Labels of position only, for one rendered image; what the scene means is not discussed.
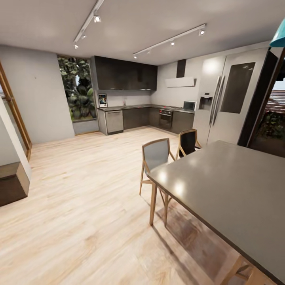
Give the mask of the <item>poster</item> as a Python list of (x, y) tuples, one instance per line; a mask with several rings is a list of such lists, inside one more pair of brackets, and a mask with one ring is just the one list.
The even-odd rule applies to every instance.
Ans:
[(99, 107), (108, 107), (106, 94), (98, 94)]

